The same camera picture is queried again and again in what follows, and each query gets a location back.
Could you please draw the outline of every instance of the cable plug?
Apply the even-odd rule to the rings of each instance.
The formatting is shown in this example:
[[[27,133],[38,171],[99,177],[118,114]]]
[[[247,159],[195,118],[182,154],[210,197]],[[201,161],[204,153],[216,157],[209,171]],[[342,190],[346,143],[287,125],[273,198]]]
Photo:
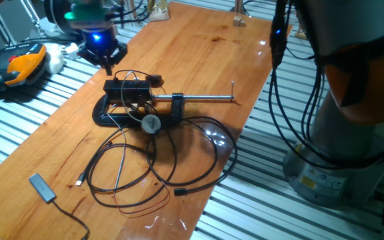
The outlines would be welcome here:
[[[187,190],[184,189],[184,188],[177,188],[177,189],[174,189],[174,196],[178,197],[178,196],[184,196],[187,194]]]
[[[78,177],[77,183],[75,184],[76,186],[81,186],[84,182],[85,179],[85,172],[82,172],[80,176]]]

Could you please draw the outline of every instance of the white cable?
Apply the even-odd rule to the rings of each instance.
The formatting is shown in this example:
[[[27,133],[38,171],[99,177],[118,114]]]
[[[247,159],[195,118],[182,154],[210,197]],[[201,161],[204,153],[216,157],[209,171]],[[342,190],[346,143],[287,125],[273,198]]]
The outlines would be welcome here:
[[[123,80],[123,84],[121,84],[121,102],[123,103],[123,106],[124,106],[124,109],[125,109],[125,112],[134,120],[138,121],[139,123],[141,123],[141,120],[140,119],[137,119],[135,118],[134,116],[132,116],[132,114],[130,112],[128,112],[128,109],[127,107],[125,106],[125,103],[124,103],[124,96],[123,96],[123,89],[124,89],[124,83],[125,81],[127,80],[127,77],[130,75],[130,74],[134,74],[134,79],[137,78],[136,76],[136,73],[134,71],[130,71],[126,74],[124,80]]]
[[[115,182],[115,187],[114,187],[114,189],[116,189],[118,187],[119,178],[121,176],[121,171],[122,171],[123,166],[124,166],[125,150],[127,149],[127,138],[125,136],[124,130],[122,130],[122,128],[119,126],[119,124],[115,120],[113,120],[112,116],[109,114],[109,110],[107,110],[106,114],[109,116],[109,118],[112,120],[112,122],[114,122],[118,126],[118,128],[121,130],[121,132],[124,136],[123,157],[121,158],[121,163],[119,164],[118,176],[117,176],[117,180]]]

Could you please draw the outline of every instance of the black wire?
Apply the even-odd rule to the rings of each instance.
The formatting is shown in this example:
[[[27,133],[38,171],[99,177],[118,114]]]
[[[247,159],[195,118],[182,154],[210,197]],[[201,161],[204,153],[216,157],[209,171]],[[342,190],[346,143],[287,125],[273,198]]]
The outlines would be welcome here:
[[[291,144],[288,142],[288,140],[284,137],[284,135],[282,134],[282,131],[281,129],[279,128],[278,124],[277,124],[277,121],[276,121],[276,118],[275,118],[275,115],[273,114],[273,108],[272,108],[272,89],[275,88],[275,97],[277,99],[277,102],[278,102],[278,107],[279,109],[281,110],[281,113],[283,115],[283,118],[285,119],[286,123],[288,124],[290,130],[293,132],[293,134],[296,136],[296,138],[298,138],[298,140],[300,140],[300,142],[306,147],[308,148],[309,150],[311,150],[314,154],[316,154],[318,157],[320,157],[322,160],[324,160],[326,163],[330,164],[330,165],[333,165],[335,167],[327,167],[327,166],[322,166],[322,165],[317,165],[315,163],[312,163],[310,161],[308,161],[306,158],[304,158],[303,156],[301,156],[292,146]],[[281,138],[284,140],[284,142],[286,142],[286,144],[290,147],[290,149],[292,149],[292,151],[294,153],[296,153],[302,160],[304,160],[305,162],[307,162],[308,164],[310,165],[313,165],[313,166],[316,166],[316,167],[320,167],[320,168],[323,168],[323,169],[362,169],[362,168],[366,168],[372,164],[375,164],[376,162],[378,161],[384,161],[384,151],[374,155],[374,156],[371,156],[371,157],[367,157],[367,158],[364,158],[364,159],[361,159],[359,162],[357,161],[354,161],[354,162],[351,162],[350,159],[338,159],[338,158],[331,158],[331,157],[328,157],[328,156],[325,156],[324,154],[320,153],[318,150],[316,150],[313,146],[311,146],[310,144],[308,144],[306,141],[304,141],[300,136],[299,134],[296,132],[296,130],[294,129],[294,127],[292,126],[290,120],[288,119],[288,116],[285,114],[285,111],[284,111],[284,108],[281,104],[281,100],[279,98],[279,92],[278,92],[278,86],[277,86],[277,76],[276,76],[276,69],[273,70],[272,72],[272,79],[271,79],[271,85],[270,85],[270,90],[269,90],[269,110],[271,112],[271,116],[272,116],[272,120],[275,124],[275,127],[277,128],[279,134],[281,135]]]
[[[312,142],[311,134],[310,134],[311,120],[312,120],[313,112],[315,110],[315,106],[318,102],[320,86],[321,86],[321,68],[317,67],[317,74],[315,76],[315,83],[312,88],[312,93],[306,103],[306,107],[305,107],[305,110],[303,111],[303,116],[301,119],[301,130],[302,130],[303,138],[307,139],[310,142]],[[307,110],[309,106],[311,106],[311,110],[308,113]]]
[[[194,127],[196,127],[197,129],[199,129],[201,132],[203,132],[203,133],[205,134],[205,130],[204,130],[202,127],[200,127],[198,124],[196,124],[196,123],[194,123],[194,122],[192,122],[192,121],[189,121],[189,120],[187,120],[187,119],[177,118],[177,117],[172,117],[172,118],[181,119],[182,121],[186,121],[186,122],[188,122],[189,124],[193,125]],[[146,146],[146,153],[147,153],[147,154],[146,154],[146,161],[147,161],[147,164],[149,165],[149,168],[151,169],[152,173],[156,176],[156,178],[157,178],[158,180],[160,180],[161,182],[165,183],[166,185],[169,185],[169,186],[176,186],[176,187],[182,187],[182,186],[186,186],[186,185],[194,184],[194,183],[196,183],[196,182],[202,180],[204,177],[208,176],[208,175],[212,172],[212,170],[215,168],[215,166],[216,166],[216,164],[217,164],[217,159],[219,158],[219,154],[218,154],[218,152],[217,152],[217,146],[216,146],[216,144],[215,144],[215,142],[214,142],[214,139],[213,139],[211,136],[209,136],[209,135],[206,135],[206,136],[209,138],[210,142],[213,144],[213,148],[214,148],[214,160],[213,160],[213,164],[210,166],[210,168],[208,168],[208,170],[207,170],[206,172],[204,172],[202,175],[200,175],[199,177],[196,177],[196,178],[194,178],[194,179],[192,179],[192,180],[190,180],[190,181],[186,181],[186,182],[182,182],[182,183],[174,183],[174,182],[170,182],[170,181],[168,181],[167,179],[162,178],[162,177],[156,172],[156,170],[153,168],[153,166],[152,166],[152,164],[151,164],[151,160],[150,160],[149,157],[148,157],[148,156],[149,156],[149,154],[148,154],[148,152],[149,152],[149,146],[150,146],[151,142],[152,142],[152,144],[153,144],[154,146],[156,146],[155,138],[154,138],[154,137],[151,139],[151,141],[150,141],[150,142],[147,144],[147,146]]]
[[[133,12],[139,10],[139,8],[142,6],[142,4],[143,4],[143,0],[140,1],[140,3],[138,4],[138,6],[137,6],[136,8],[134,8],[134,9],[131,10],[131,11],[125,12],[124,15],[128,15],[128,14],[130,14],[130,13],[133,13]]]
[[[153,78],[152,75],[147,74],[147,73],[144,73],[144,72],[142,72],[142,71],[138,71],[138,70],[119,70],[119,71],[117,71],[117,72],[114,74],[114,77],[117,77],[117,74],[118,74],[118,73],[122,73],[122,72],[130,72],[130,71],[135,72],[135,73],[141,73],[141,74],[144,74],[144,75],[146,75],[146,76],[148,76],[148,77],[152,77],[152,78]]]
[[[96,187],[92,184],[92,178],[93,178],[93,173],[94,173],[94,169],[95,167],[97,166],[100,158],[103,156],[103,154],[107,151],[107,150],[110,150],[112,148],[115,148],[115,147],[123,147],[124,146],[124,143],[116,143],[116,144],[111,144],[109,142],[109,140],[115,135],[117,134],[118,132],[120,132],[122,129],[126,128],[126,126],[116,130],[114,133],[112,133],[108,138],[106,138],[106,140],[101,144],[100,148],[96,151],[96,153],[94,154],[94,156],[91,158],[90,162],[87,164],[85,170],[84,170],[84,173],[85,173],[85,179],[87,180],[87,184],[88,186],[90,187],[90,190],[91,190],[91,195],[93,196],[93,198],[96,200],[96,202],[98,202],[98,204],[102,205],[102,206],[105,206],[105,207],[120,207],[120,208],[124,208],[124,207],[136,207],[138,205],[142,205],[150,200],[152,200],[154,197],[156,197],[165,187],[164,186],[161,186],[158,190],[156,190],[156,192],[154,192],[154,194],[152,194],[151,196],[149,196],[148,198],[142,200],[142,201],[139,201],[137,203],[130,203],[130,204],[124,204],[124,205],[112,205],[112,204],[107,204],[107,203],[104,203],[102,201],[100,201],[97,196],[96,196],[96,192],[98,193],[110,193],[110,192],[114,192],[114,191],[120,191],[120,190],[123,190],[123,189],[126,189],[126,188],[129,188],[129,187],[132,187],[134,186],[135,184],[137,184],[138,182],[140,182],[140,180],[142,180],[144,177],[147,176],[147,174],[149,174],[149,172],[151,171],[150,168],[148,168],[148,170],[146,170],[146,172],[144,174],[142,174],[140,177],[138,177],[137,179],[133,180],[132,182],[130,183],[127,183],[126,185],[124,186],[121,186],[121,187],[117,187],[116,189],[102,189],[100,187]],[[175,166],[177,165],[177,154],[176,154],[176,150],[175,150],[175,144],[174,144],[174,140],[173,138],[171,137],[171,135],[168,133],[169,135],[169,139],[170,139],[170,142],[173,146],[173,151],[175,153]],[[133,148],[134,150],[136,151],[139,151],[139,152],[142,152],[144,153],[145,151],[143,149],[140,149],[138,147],[135,147],[135,146],[132,146],[132,145],[126,145],[126,147],[130,147],[130,148]],[[155,160],[156,160],[156,146],[153,146],[153,148],[155,149],[155,152],[154,153],[149,153],[149,154],[152,154],[153,158],[152,158],[152,162],[151,162],[151,165],[153,166],[153,164],[155,163]],[[167,178],[168,180],[170,180],[174,174],[174,171],[175,171],[175,166],[173,167],[173,169],[171,170],[171,173],[170,173],[170,176]]]
[[[214,119],[212,117],[188,117],[188,118],[186,118],[184,120],[189,122],[190,120],[193,120],[193,119],[208,119],[208,120],[212,120],[212,121],[216,122],[215,125],[220,127],[228,135],[228,137],[231,139],[232,144],[233,144],[233,148],[235,150],[235,156],[234,156],[234,158],[232,160],[232,164],[229,166],[229,168],[226,171],[223,172],[222,176],[220,176],[216,180],[214,180],[212,182],[209,182],[207,184],[204,184],[202,186],[195,187],[195,188],[192,188],[192,189],[184,189],[186,194],[187,193],[195,193],[195,192],[198,192],[198,191],[202,191],[204,189],[213,187],[216,184],[222,182],[228,175],[230,175],[232,173],[233,169],[235,168],[235,165],[237,164],[237,160],[238,160],[238,148],[237,148],[236,140],[232,136],[232,133],[224,126],[224,124],[222,124],[221,122],[219,122],[218,120],[216,120],[216,119]]]
[[[313,55],[313,56],[310,56],[310,57],[298,57],[298,56],[296,56],[296,54],[294,54],[294,53],[290,50],[290,48],[288,48],[288,47],[285,47],[285,48],[288,50],[288,52],[290,52],[290,54],[292,54],[293,57],[295,57],[295,58],[297,58],[297,59],[301,59],[301,60],[310,60],[310,59],[314,59],[314,58],[315,58],[314,55]]]
[[[58,210],[59,210],[60,212],[62,212],[62,213],[65,214],[66,216],[72,218],[73,220],[77,221],[79,224],[81,224],[81,225],[87,230],[87,233],[86,233],[86,234],[84,235],[84,237],[81,239],[81,240],[87,240],[88,237],[90,236],[90,229],[88,229],[88,226],[87,226],[83,221],[81,221],[79,218],[77,218],[76,216],[74,216],[73,214],[70,214],[70,213],[66,212],[65,210],[63,210],[62,208],[60,208],[60,207],[58,206],[58,204],[57,204],[54,200],[52,200],[51,202],[54,203],[54,205],[56,206],[56,208],[58,208]]]
[[[154,110],[154,112],[155,112],[156,116],[158,116],[158,115],[159,115],[159,114],[158,114],[158,111],[156,110],[156,108],[154,108],[154,107],[152,106],[152,104],[150,104],[150,103],[146,102],[146,105],[150,106],[150,108],[152,108],[152,110]]]
[[[39,37],[39,38],[25,39],[25,40],[20,41],[20,43],[25,43],[27,41],[41,41],[41,40],[52,40],[54,42],[70,42],[70,43],[77,42],[75,39],[68,40],[68,39],[56,39],[56,38],[53,38],[53,37]]]
[[[131,108],[131,110],[133,110],[134,112],[136,112],[136,113],[140,113],[140,114],[141,114],[141,111],[140,111],[138,108],[136,108],[134,105],[130,105],[130,108]]]
[[[194,120],[194,119],[207,119],[207,120],[211,120],[212,124],[214,124],[214,125],[218,126],[219,128],[221,128],[228,135],[228,137],[232,140],[232,143],[233,143],[233,146],[234,146],[234,150],[235,150],[234,160],[232,160],[232,164],[229,166],[228,170],[223,172],[222,176],[218,177],[216,180],[214,180],[214,181],[212,181],[210,183],[207,183],[207,184],[204,184],[202,186],[195,187],[195,188],[192,188],[192,189],[175,189],[175,195],[176,195],[176,190],[180,190],[182,192],[182,194],[180,194],[180,195],[186,195],[186,194],[189,194],[189,193],[194,193],[194,192],[202,191],[204,189],[213,187],[216,184],[222,182],[222,180],[224,180],[229,174],[232,173],[232,170],[235,167],[235,165],[237,163],[237,158],[238,158],[237,144],[236,144],[235,138],[232,136],[231,132],[221,122],[219,122],[218,120],[216,120],[216,119],[214,119],[212,117],[188,117],[188,118],[181,118],[181,117],[171,116],[171,118],[178,119],[180,121],[185,121],[185,122],[193,125],[194,127],[198,128],[204,134],[206,134],[206,131],[202,127],[198,126],[196,123],[192,122],[192,120]],[[213,143],[214,154],[215,154],[215,161],[216,161],[217,160],[217,156],[218,156],[217,146],[215,145],[214,140],[210,136],[208,136],[208,138],[210,138],[211,142]],[[152,166],[149,166],[149,168],[151,168],[151,170],[154,173],[154,175],[157,176],[157,178],[160,181],[164,181],[164,183],[166,183],[167,185],[173,185],[173,186],[182,186],[182,185],[189,185],[189,184],[195,183],[199,179],[202,179],[205,176],[207,176],[208,175],[207,172],[208,173],[210,172],[210,171],[207,171],[204,174],[202,174],[202,176],[199,176],[199,177],[197,177],[197,178],[195,178],[193,180],[190,180],[188,182],[184,182],[184,183],[171,183],[171,182],[163,179],[162,177],[159,177],[158,174],[156,173],[156,171],[152,168]]]
[[[324,89],[321,90],[321,81],[322,81],[321,76],[322,76],[322,74],[324,74],[322,67],[317,66],[317,74],[318,74],[318,76],[316,77],[317,89],[315,91],[315,98],[314,98],[313,103],[312,103],[311,111],[309,112],[309,115],[307,116],[308,118],[307,118],[307,126],[306,126],[306,136],[311,143],[312,143],[312,138],[311,138],[311,134],[310,134],[310,132],[311,132],[310,128],[311,128],[311,120],[312,120],[313,112],[315,110],[315,107],[317,106],[318,98],[320,97],[319,92],[324,91]]]
[[[244,3],[243,3],[243,6],[246,5],[246,4],[248,4],[248,3],[262,3],[262,2],[260,2],[260,1],[255,1],[255,0],[250,0],[250,1],[246,1],[246,2],[244,2]]]

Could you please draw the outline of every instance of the black cable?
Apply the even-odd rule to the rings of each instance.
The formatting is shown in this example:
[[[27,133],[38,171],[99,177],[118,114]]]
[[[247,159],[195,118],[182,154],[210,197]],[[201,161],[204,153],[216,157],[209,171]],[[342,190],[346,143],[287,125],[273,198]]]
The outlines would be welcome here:
[[[275,127],[277,128],[279,134],[281,135],[281,138],[284,140],[284,142],[286,142],[286,144],[293,150],[293,152],[295,152],[302,160],[304,160],[305,162],[307,162],[308,164],[310,165],[313,165],[313,166],[316,166],[316,167],[320,167],[322,169],[362,169],[362,168],[366,168],[372,164],[375,164],[379,161],[384,161],[384,151],[374,155],[374,156],[371,156],[371,157],[367,157],[367,158],[364,158],[362,160],[360,160],[359,162],[355,161],[355,162],[350,162],[350,159],[338,159],[338,158],[331,158],[331,157],[328,157],[328,156],[325,156],[324,154],[320,153],[318,150],[316,150],[313,146],[311,146],[310,144],[308,144],[306,141],[304,141],[300,136],[299,134],[296,132],[296,130],[294,129],[294,127],[292,126],[290,120],[288,119],[288,116],[285,114],[285,111],[284,111],[284,108],[281,104],[281,100],[279,98],[279,92],[278,92],[278,86],[277,86],[277,80],[276,80],[277,76],[276,76],[276,69],[273,70],[272,72],[272,79],[271,79],[271,85],[270,85],[270,90],[269,90],[269,110],[271,112],[271,116],[272,116],[272,120],[274,121],[274,124],[275,124]],[[296,138],[298,138],[298,140],[300,140],[300,142],[306,147],[308,148],[309,150],[311,150],[314,154],[316,154],[318,157],[320,157],[322,160],[324,160],[325,162],[327,162],[328,164],[330,165],[333,165],[335,167],[327,167],[327,166],[322,166],[322,165],[317,165],[315,163],[312,163],[310,161],[308,161],[306,158],[304,158],[303,156],[301,156],[300,154],[298,154],[298,152],[290,145],[290,143],[288,142],[288,140],[283,136],[282,134],[282,131],[281,129],[279,128],[278,124],[277,124],[277,121],[276,121],[276,118],[275,118],[275,115],[273,114],[273,108],[272,108],[272,89],[275,88],[275,97],[277,99],[277,102],[278,102],[278,107],[280,108],[281,110],[281,113],[283,115],[283,118],[285,119],[285,121],[287,122],[290,130],[293,132],[293,134],[296,136]]]
[[[97,166],[100,158],[103,156],[103,154],[112,149],[112,148],[115,148],[115,147],[123,147],[124,146],[124,143],[116,143],[116,144],[112,144],[109,140],[115,135],[117,134],[118,132],[120,132],[122,129],[126,128],[126,126],[124,127],[121,127],[120,129],[116,130],[114,133],[112,133],[108,138],[106,138],[106,140],[100,145],[100,148],[98,148],[98,150],[96,151],[96,153],[94,154],[94,156],[92,156],[90,162],[87,164],[84,172],[80,175],[80,177],[78,178],[78,181],[83,181],[84,179],[87,180],[87,184],[88,186],[90,187],[90,190],[91,190],[91,195],[93,196],[93,198],[96,200],[96,202],[98,202],[98,204],[102,205],[102,206],[105,206],[105,207],[120,207],[120,208],[124,208],[124,207],[136,207],[138,205],[142,205],[150,200],[152,200],[154,197],[156,197],[163,189],[164,189],[164,186],[161,186],[158,190],[156,190],[156,192],[154,192],[154,194],[152,194],[151,196],[149,196],[148,198],[142,200],[142,201],[139,201],[137,203],[130,203],[130,204],[124,204],[124,205],[112,205],[112,204],[107,204],[107,203],[104,203],[102,201],[100,201],[97,196],[96,196],[96,193],[110,193],[110,192],[114,192],[114,191],[120,191],[120,190],[123,190],[123,189],[126,189],[126,188],[129,188],[129,187],[132,187],[134,186],[135,184],[137,184],[138,182],[140,182],[143,178],[145,178],[147,176],[147,174],[149,174],[149,172],[151,171],[149,168],[148,170],[146,170],[146,172],[144,174],[142,174],[140,177],[136,178],[135,180],[133,180],[132,182],[130,183],[127,183],[126,185],[124,186],[121,186],[121,187],[117,187],[116,189],[102,189],[100,187],[96,187],[92,184],[92,178],[93,178],[93,173],[94,173],[94,170],[95,170],[95,167]],[[174,144],[174,140],[172,139],[171,135],[169,134],[169,138],[170,138],[170,142],[173,146],[173,150],[174,152],[175,151],[175,144]],[[142,152],[142,153],[145,153],[145,151],[143,149],[140,149],[138,147],[135,147],[135,146],[132,146],[132,145],[126,145],[126,147],[129,147],[129,148],[133,148],[134,150],[138,151],[138,152]],[[151,162],[151,165],[153,166],[153,164],[155,164],[155,160],[156,160],[156,151],[154,153],[149,153],[150,155],[153,156],[152,158],[152,162]],[[177,154],[175,154],[175,164],[177,164]],[[170,176],[167,178],[168,180],[170,180],[174,174],[174,171],[175,171],[175,167],[173,167],[171,173],[170,173]]]
[[[56,39],[53,37],[38,37],[38,38],[29,38],[29,39],[22,40],[20,41],[20,43],[25,43],[27,41],[41,41],[41,40],[52,40],[54,42],[70,42],[70,43],[77,42],[75,39],[69,40],[69,39]]]
[[[295,57],[295,58],[297,58],[297,59],[300,59],[300,60],[311,60],[311,59],[314,59],[314,58],[315,58],[314,55],[312,55],[312,56],[310,56],[310,57],[298,57],[298,56],[296,56],[296,54],[294,54],[294,53],[290,50],[290,48],[288,48],[288,47],[285,47],[285,48],[288,50],[288,52],[290,52],[290,54],[292,54],[293,57]]]
[[[51,202],[54,203],[54,205],[56,206],[56,208],[58,208],[58,210],[59,210],[60,212],[62,212],[62,213],[65,214],[66,216],[72,218],[73,220],[75,220],[76,222],[78,222],[79,224],[81,224],[81,225],[87,230],[87,233],[84,235],[83,238],[81,238],[81,240],[87,240],[88,237],[90,236],[90,229],[88,229],[88,226],[87,226],[83,221],[81,221],[79,218],[77,218],[76,216],[74,216],[73,214],[70,214],[70,213],[66,212],[65,210],[63,210],[62,208],[60,208],[60,207],[58,206],[58,204],[57,204],[54,200],[52,200]]]
[[[235,156],[232,160],[232,164],[229,166],[229,168],[226,171],[223,172],[222,176],[218,177],[216,180],[214,180],[210,183],[204,184],[204,185],[199,186],[199,187],[194,187],[192,189],[184,189],[184,188],[174,189],[174,195],[175,196],[186,195],[189,193],[195,193],[195,192],[202,191],[202,190],[210,188],[210,187],[214,187],[216,184],[222,182],[229,174],[232,173],[233,168],[237,164],[237,160],[238,160],[238,148],[237,148],[235,138],[232,136],[231,132],[221,122],[219,122],[218,120],[216,120],[212,117],[188,117],[184,120],[189,122],[190,120],[193,120],[193,119],[208,119],[208,120],[212,120],[212,121],[216,122],[215,125],[220,127],[228,135],[228,137],[231,139],[232,144],[233,144],[233,148],[235,150]]]
[[[172,118],[181,119],[182,121],[186,121],[186,122],[188,122],[189,124],[193,125],[194,127],[196,127],[197,129],[199,129],[201,132],[203,132],[203,133],[205,134],[205,130],[204,130],[202,127],[200,127],[199,125],[197,125],[196,123],[192,122],[192,121],[189,121],[189,120],[186,120],[186,119],[182,119],[182,118],[177,118],[177,117],[172,117]],[[205,135],[209,138],[210,142],[211,142],[212,145],[213,145],[213,148],[214,148],[214,160],[213,160],[213,164],[210,166],[210,168],[208,168],[208,170],[206,170],[206,172],[204,172],[202,175],[200,175],[199,177],[196,177],[196,178],[194,178],[194,179],[192,179],[192,180],[190,180],[190,181],[186,181],[186,182],[182,182],[182,183],[174,183],[174,182],[170,182],[170,181],[168,181],[167,179],[162,178],[162,177],[156,172],[156,170],[153,168],[153,166],[152,166],[152,164],[151,164],[151,160],[150,160],[149,157],[148,157],[149,155],[146,154],[146,161],[147,161],[147,164],[149,165],[149,168],[151,169],[152,173],[156,176],[156,178],[157,178],[158,180],[160,180],[161,182],[165,183],[166,185],[168,185],[168,186],[176,186],[176,187],[182,187],[182,186],[186,186],[186,185],[194,184],[194,183],[196,183],[196,182],[202,180],[204,177],[208,176],[208,175],[212,172],[212,170],[215,168],[215,166],[216,166],[216,164],[217,164],[217,160],[218,160],[218,158],[219,158],[219,154],[218,154],[218,152],[217,152],[217,146],[216,146],[216,143],[215,143],[214,139],[213,139],[211,136],[207,135],[207,134],[205,134]],[[149,146],[150,146],[151,142],[152,142],[152,144],[153,144],[154,146],[156,146],[155,138],[153,137],[153,138],[151,139],[151,141],[150,141],[150,142],[147,144],[147,146],[146,146],[146,153],[149,152]]]
[[[273,28],[274,28],[274,25],[275,26],[280,26],[281,23],[279,21],[283,19],[283,18],[279,17],[279,16],[283,15],[283,12],[281,11],[283,9],[282,4],[280,4],[279,1],[277,2],[277,8],[276,8],[277,12],[275,13],[275,17],[274,17]],[[306,9],[306,6],[300,5],[300,8],[301,9]],[[309,18],[306,18],[307,16],[304,16],[304,17],[305,17],[306,22],[308,23],[309,22]],[[283,23],[284,31],[288,28],[288,19],[289,18],[287,18],[287,22],[286,23]],[[309,40],[311,42],[311,46],[314,49],[315,55],[318,56],[318,44],[317,44],[316,41],[314,41],[313,34],[312,34],[313,33],[313,29],[310,27],[308,30],[310,32],[310,39]],[[272,41],[271,41],[272,51],[274,51],[274,48],[275,49],[282,49],[283,47],[286,46],[286,44],[287,44],[286,41],[280,41],[278,44],[277,44],[277,42],[272,43]],[[277,86],[276,68],[280,64],[280,62],[282,60],[282,56],[283,56],[282,53],[276,54],[275,57],[273,55],[273,72],[272,72],[271,85],[270,85],[270,91],[269,91],[269,102],[270,102],[269,109],[271,110],[271,116],[272,116],[272,119],[274,121],[274,124],[275,124],[279,134],[281,135],[281,138],[283,138],[283,140],[286,142],[288,147],[294,153],[296,153],[302,160],[307,162],[308,164],[311,164],[311,165],[314,165],[314,166],[320,167],[320,168],[325,168],[325,169],[362,169],[362,168],[371,166],[372,164],[376,164],[376,163],[378,163],[380,161],[384,161],[384,151],[382,151],[379,154],[376,154],[376,155],[374,155],[372,157],[367,157],[367,158],[361,159],[359,162],[356,162],[355,161],[356,159],[352,159],[353,161],[351,161],[351,159],[331,158],[331,157],[328,157],[328,156],[320,153],[318,150],[316,150],[314,148],[314,146],[311,146],[310,144],[308,144],[308,142],[306,142],[306,140],[302,139],[299,136],[299,134],[296,132],[296,130],[292,126],[288,116],[285,114],[284,108],[283,108],[283,106],[281,104],[281,100],[279,98],[279,92],[278,92],[278,86]],[[316,78],[317,78],[316,79],[317,86],[316,86],[315,91],[318,90],[318,87],[319,87],[318,84],[320,84],[320,81],[321,81],[320,80],[320,76],[321,76],[321,74],[319,74],[319,76],[316,76]],[[312,163],[312,162],[308,161],[306,158],[304,158],[302,155],[298,154],[298,152],[290,145],[288,140],[284,137],[281,129],[279,128],[279,126],[278,126],[278,124],[276,122],[275,115],[273,113],[273,107],[271,105],[272,104],[272,99],[271,98],[272,98],[272,90],[273,90],[273,88],[275,88],[275,97],[277,99],[278,106],[279,106],[279,109],[281,110],[282,116],[285,119],[286,123],[288,124],[290,130],[296,136],[296,138],[298,138],[298,140],[300,140],[302,145],[304,145],[306,148],[308,148],[310,151],[312,151],[314,154],[316,154],[318,157],[320,157],[322,160],[324,160],[324,162],[328,163],[329,165],[333,165],[334,167],[322,166],[322,165],[317,165],[315,163]]]
[[[158,111],[156,110],[156,108],[154,108],[154,107],[152,106],[152,104],[150,104],[150,103],[146,102],[146,105],[150,106],[150,108],[152,108],[152,110],[154,110],[154,112],[155,112],[156,116],[158,116],[158,115],[159,115],[159,114],[158,114]]]
[[[147,74],[147,73],[144,73],[144,72],[142,72],[142,71],[138,71],[138,70],[119,70],[119,71],[117,71],[117,72],[114,74],[114,77],[117,77],[117,74],[118,74],[118,73],[122,73],[122,72],[130,72],[130,71],[135,72],[135,73],[141,73],[141,74],[144,74],[144,75],[146,75],[146,76],[148,76],[148,77],[152,77],[152,78],[154,78],[154,76],[152,76],[152,75],[150,75],[150,74]]]
[[[238,158],[237,144],[235,142],[235,138],[232,136],[230,131],[222,123],[220,123],[218,120],[216,120],[216,119],[214,119],[212,117],[188,117],[188,118],[181,118],[181,117],[171,116],[171,118],[174,118],[174,119],[177,119],[177,120],[180,120],[180,121],[185,121],[185,122],[193,125],[194,127],[198,128],[204,134],[206,134],[205,130],[202,127],[198,126],[196,123],[192,122],[192,120],[194,120],[194,119],[207,119],[207,120],[211,120],[212,124],[214,124],[214,125],[218,126],[219,128],[221,128],[228,135],[228,137],[232,140],[232,143],[234,145],[234,150],[235,150],[234,160],[232,160],[231,166],[229,166],[228,170],[223,172],[222,176],[218,177],[216,180],[214,180],[214,181],[212,181],[210,183],[204,184],[204,185],[199,186],[199,187],[194,187],[192,189],[176,188],[176,189],[174,189],[174,195],[175,196],[181,196],[181,195],[186,195],[186,194],[189,194],[189,193],[194,193],[194,192],[202,191],[202,190],[207,189],[209,187],[213,187],[216,184],[220,183],[222,180],[224,180],[232,172],[233,168],[235,167],[235,165],[237,163],[237,158]],[[214,151],[215,151],[215,156],[218,156],[217,146],[215,145],[214,140],[210,136],[208,136],[208,137],[210,138],[211,142],[213,143]],[[162,177],[159,177],[158,174],[156,173],[156,171],[154,170],[153,166],[149,166],[149,168],[151,168],[151,170],[154,173],[154,175],[160,181],[164,181],[164,183],[166,183],[167,185],[174,185],[174,186],[188,185],[190,183],[197,182],[198,181],[197,179],[204,178],[203,175],[206,175],[206,173],[208,172],[207,171],[202,176],[197,177],[196,179],[190,180],[188,182],[184,182],[184,183],[171,183],[171,182],[169,182],[169,179],[165,180]]]
[[[131,110],[133,110],[134,112],[136,112],[136,113],[140,113],[140,114],[141,114],[141,111],[140,111],[138,108],[136,108],[134,105],[130,105],[130,108],[131,108]]]
[[[315,96],[315,92],[317,90],[316,86],[317,86],[317,78],[315,78],[315,82],[313,84],[311,95],[309,96],[309,99],[307,100],[305,110],[303,111],[303,115],[301,117],[301,134],[303,135],[303,138],[305,140],[308,139],[308,136],[306,136],[306,134],[305,134],[306,133],[305,132],[305,122],[306,122],[307,110],[308,110],[309,106],[311,105],[313,97]]]
[[[320,66],[317,66],[317,75],[315,76],[315,96],[314,96],[314,99],[313,99],[313,103],[312,103],[312,106],[311,106],[311,110],[307,116],[307,125],[306,125],[306,136],[308,138],[308,140],[310,142],[312,142],[312,138],[311,138],[311,133],[310,133],[310,128],[311,128],[311,120],[312,120],[312,116],[313,116],[313,112],[315,110],[315,107],[317,105],[317,102],[318,102],[318,97],[319,97],[319,91],[321,89],[321,75],[322,75],[322,67]]]
[[[143,4],[143,0],[140,1],[140,3],[138,4],[138,6],[137,6],[136,8],[134,8],[134,9],[131,10],[131,11],[125,12],[124,15],[128,15],[128,14],[130,14],[130,13],[133,13],[133,12],[139,10],[139,8],[142,6],[142,4]]]

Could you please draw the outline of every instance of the usb connector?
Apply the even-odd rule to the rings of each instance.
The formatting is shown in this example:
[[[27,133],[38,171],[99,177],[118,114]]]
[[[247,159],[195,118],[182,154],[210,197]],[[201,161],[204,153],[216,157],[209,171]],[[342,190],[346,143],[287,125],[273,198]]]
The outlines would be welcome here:
[[[80,176],[78,177],[77,183],[75,184],[76,186],[81,186],[84,182],[85,179],[85,172],[82,172]]]

